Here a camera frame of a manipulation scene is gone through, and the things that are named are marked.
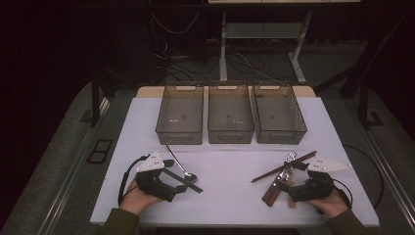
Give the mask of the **black metal stand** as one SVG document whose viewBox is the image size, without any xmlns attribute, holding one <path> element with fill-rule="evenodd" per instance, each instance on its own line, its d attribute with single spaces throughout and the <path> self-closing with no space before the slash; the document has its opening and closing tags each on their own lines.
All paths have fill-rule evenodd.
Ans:
<svg viewBox="0 0 415 235">
<path fill-rule="evenodd" d="M 314 87 L 319 93 L 343 81 L 340 94 L 359 97 L 358 118 L 370 125 L 369 92 L 375 91 L 403 127 L 415 129 L 415 9 L 369 19 L 367 46 L 346 70 Z"/>
</svg>

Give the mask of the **brown chopstick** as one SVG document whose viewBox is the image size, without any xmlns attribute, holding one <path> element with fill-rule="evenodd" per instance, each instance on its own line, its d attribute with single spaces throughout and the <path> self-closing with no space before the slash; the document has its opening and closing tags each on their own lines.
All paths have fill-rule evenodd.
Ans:
<svg viewBox="0 0 415 235">
<path fill-rule="evenodd" d="M 273 175 L 275 173 L 281 172 L 286 166 L 289 166 L 289 165 L 292 165 L 292 164 L 296 164 L 296 163 L 302 163 L 302 162 L 304 162 L 306 160 L 309 160 L 310 158 L 315 157 L 316 154 L 317 154 L 317 151 L 312 151 L 312 152 L 310 152 L 310 153 L 308 153 L 308 154 L 306 154 L 306 155 L 304 155 L 304 156 L 302 156 L 300 158 L 297 158 L 297 159 L 294 158 L 292 161 L 288 161 L 288 162 L 285 161 L 281 166 L 279 166 L 277 168 L 274 168 L 271 171 L 268 171 L 268 172 L 264 173 L 263 175 L 260 175 L 260 176 L 258 176 L 256 178 L 254 178 L 251 181 L 251 183 L 257 182 L 260 179 L 263 179 L 263 178 L 268 177 L 270 175 Z"/>
</svg>

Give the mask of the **black upright post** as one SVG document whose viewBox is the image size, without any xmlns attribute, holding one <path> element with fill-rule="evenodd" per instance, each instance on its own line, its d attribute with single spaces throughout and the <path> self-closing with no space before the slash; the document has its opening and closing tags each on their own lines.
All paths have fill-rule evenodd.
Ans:
<svg viewBox="0 0 415 235">
<path fill-rule="evenodd" d="M 92 95 L 92 121 L 91 126 L 95 127 L 100 118 L 100 87 L 97 73 L 91 75 L 91 95 Z"/>
</svg>

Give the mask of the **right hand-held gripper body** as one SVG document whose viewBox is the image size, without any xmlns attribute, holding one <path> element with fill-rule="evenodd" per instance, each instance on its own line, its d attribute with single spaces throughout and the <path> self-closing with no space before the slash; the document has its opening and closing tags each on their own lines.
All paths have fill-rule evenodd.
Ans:
<svg viewBox="0 0 415 235">
<path fill-rule="evenodd" d="M 337 189 L 347 203 L 352 202 L 352 195 L 348 191 L 349 196 L 334 184 L 334 179 L 330 172 L 350 169 L 350 164 L 335 162 L 328 159 L 316 158 L 308 164 L 308 178 L 303 185 L 290 187 L 288 193 L 294 202 L 304 202 L 315 199 L 323 199 L 328 197 L 333 189 Z"/>
</svg>

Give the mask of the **black chopstick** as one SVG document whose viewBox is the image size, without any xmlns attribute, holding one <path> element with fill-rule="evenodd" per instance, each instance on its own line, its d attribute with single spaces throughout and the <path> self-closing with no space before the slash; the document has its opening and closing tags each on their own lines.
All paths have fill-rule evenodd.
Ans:
<svg viewBox="0 0 415 235">
<path fill-rule="evenodd" d="M 185 181 L 184 178 L 180 177 L 179 175 L 175 174 L 174 172 L 168 170 L 167 168 L 163 169 L 163 172 L 166 173 L 167 175 L 169 175 L 170 177 L 174 178 L 175 180 L 183 183 L 185 186 L 193 189 L 194 191 L 198 192 L 198 193 L 202 193 L 203 189 L 194 185 L 193 183 L 188 183 Z"/>
</svg>

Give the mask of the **smoky transparent plastic bin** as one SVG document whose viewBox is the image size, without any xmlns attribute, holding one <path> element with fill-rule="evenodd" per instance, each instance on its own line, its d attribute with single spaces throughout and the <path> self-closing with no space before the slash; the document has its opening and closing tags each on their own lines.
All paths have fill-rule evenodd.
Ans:
<svg viewBox="0 0 415 235">
<path fill-rule="evenodd" d="M 203 143 L 204 86 L 169 83 L 164 87 L 156 133 L 162 145 Z"/>
<path fill-rule="evenodd" d="M 290 84 L 256 81 L 252 91 L 256 142 L 298 145 L 307 127 Z"/>
<path fill-rule="evenodd" d="M 248 85 L 216 81 L 208 85 L 207 113 L 210 144 L 250 144 L 254 120 Z"/>
</svg>

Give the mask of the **grey metal stand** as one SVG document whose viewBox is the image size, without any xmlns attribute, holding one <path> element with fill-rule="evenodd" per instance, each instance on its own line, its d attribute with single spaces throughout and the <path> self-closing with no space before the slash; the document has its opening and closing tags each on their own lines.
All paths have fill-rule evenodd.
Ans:
<svg viewBox="0 0 415 235">
<path fill-rule="evenodd" d="M 288 53 L 288 57 L 298 83 L 306 83 L 305 76 L 300 67 L 299 55 L 311 18 L 312 12 L 307 12 L 301 23 L 230 23 L 227 20 L 227 13 L 223 12 L 218 59 L 219 79 L 226 80 L 228 78 L 226 61 L 227 39 L 295 39 L 296 47 Z"/>
</svg>

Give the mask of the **person's left hand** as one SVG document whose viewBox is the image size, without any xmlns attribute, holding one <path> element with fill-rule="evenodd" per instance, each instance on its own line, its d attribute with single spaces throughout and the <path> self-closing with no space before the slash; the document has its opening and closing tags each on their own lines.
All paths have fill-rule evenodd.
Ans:
<svg viewBox="0 0 415 235">
<path fill-rule="evenodd" d="M 149 206 L 161 202 L 161 199 L 142 192 L 136 181 L 132 180 L 123 196 L 119 208 L 123 211 L 139 215 Z"/>
</svg>

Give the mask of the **person's right hand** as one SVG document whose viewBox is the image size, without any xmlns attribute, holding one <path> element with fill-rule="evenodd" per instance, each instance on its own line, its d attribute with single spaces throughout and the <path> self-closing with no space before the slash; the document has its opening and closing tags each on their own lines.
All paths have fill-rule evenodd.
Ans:
<svg viewBox="0 0 415 235">
<path fill-rule="evenodd" d="M 321 210 L 328 218 L 334 218 L 348 211 L 348 206 L 337 189 L 333 189 L 326 198 L 309 200 L 305 203 Z"/>
</svg>

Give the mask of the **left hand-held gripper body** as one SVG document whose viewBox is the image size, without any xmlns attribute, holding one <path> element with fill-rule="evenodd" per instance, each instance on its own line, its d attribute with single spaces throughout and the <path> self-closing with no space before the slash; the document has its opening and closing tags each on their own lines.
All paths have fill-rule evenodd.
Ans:
<svg viewBox="0 0 415 235">
<path fill-rule="evenodd" d="M 164 201 L 172 202 L 176 193 L 176 186 L 170 186 L 161 181 L 164 159 L 159 152 L 154 152 L 145 157 L 144 161 L 136 167 L 136 183 L 139 189 L 146 194 L 153 195 Z"/>
</svg>

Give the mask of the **white table mat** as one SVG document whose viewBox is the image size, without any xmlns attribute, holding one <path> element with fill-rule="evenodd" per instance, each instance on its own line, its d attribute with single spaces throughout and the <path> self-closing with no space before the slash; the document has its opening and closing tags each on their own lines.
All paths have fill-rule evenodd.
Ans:
<svg viewBox="0 0 415 235">
<path fill-rule="evenodd" d="M 171 157 L 155 132 L 161 101 L 136 98 L 132 101 L 115 146 L 107 174 L 90 217 L 103 223 L 117 205 L 123 174 L 136 159 L 159 152 Z M 197 186 L 177 195 L 172 202 L 151 206 L 141 215 L 142 226 L 155 227 L 312 227 L 324 223 L 313 207 L 304 203 L 290 209 L 288 195 L 281 194 L 272 207 L 262 197 L 272 175 L 251 183 L 282 165 L 289 152 L 303 156 L 317 151 L 318 158 L 347 164 L 349 159 L 339 136 L 319 98 L 299 100 L 307 132 L 298 145 L 209 144 L 170 147 L 185 169 L 197 175 Z"/>
</svg>

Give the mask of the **black floor frame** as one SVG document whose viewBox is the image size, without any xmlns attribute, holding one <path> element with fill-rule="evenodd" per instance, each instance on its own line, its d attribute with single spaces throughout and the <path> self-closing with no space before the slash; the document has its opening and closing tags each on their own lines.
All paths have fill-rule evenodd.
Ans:
<svg viewBox="0 0 415 235">
<path fill-rule="evenodd" d="M 103 164 L 112 147 L 112 139 L 98 139 L 86 161 L 89 164 Z"/>
</svg>

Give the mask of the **fork with dark wooden handle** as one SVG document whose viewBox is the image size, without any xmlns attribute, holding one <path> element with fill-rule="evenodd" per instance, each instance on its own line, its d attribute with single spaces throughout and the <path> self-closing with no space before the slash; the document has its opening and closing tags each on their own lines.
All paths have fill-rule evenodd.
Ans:
<svg viewBox="0 0 415 235">
<path fill-rule="evenodd" d="M 288 157 L 286 158 L 283 169 L 281 172 L 276 176 L 273 180 L 267 191 L 265 192 L 264 196 L 262 197 L 262 201 L 267 204 L 269 207 L 272 207 L 275 201 L 277 200 L 278 196 L 282 192 L 279 185 L 286 185 L 287 182 L 292 178 L 294 169 L 290 166 L 290 163 L 293 162 L 297 158 L 296 152 L 290 152 Z"/>
</svg>

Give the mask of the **metal spoon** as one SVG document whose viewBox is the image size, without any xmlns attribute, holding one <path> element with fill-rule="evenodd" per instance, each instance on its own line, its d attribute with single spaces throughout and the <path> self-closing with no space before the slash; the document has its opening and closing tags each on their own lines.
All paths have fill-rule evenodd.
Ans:
<svg viewBox="0 0 415 235">
<path fill-rule="evenodd" d="M 198 180 L 198 177 L 184 168 L 184 166 L 176 158 L 176 156 L 174 155 L 174 153 L 171 151 L 170 147 L 167 144 L 165 144 L 164 147 L 166 148 L 168 153 L 171 155 L 171 157 L 174 159 L 174 161 L 177 163 L 177 165 L 180 167 L 180 169 L 183 171 L 185 181 L 188 183 L 195 183 Z"/>
</svg>

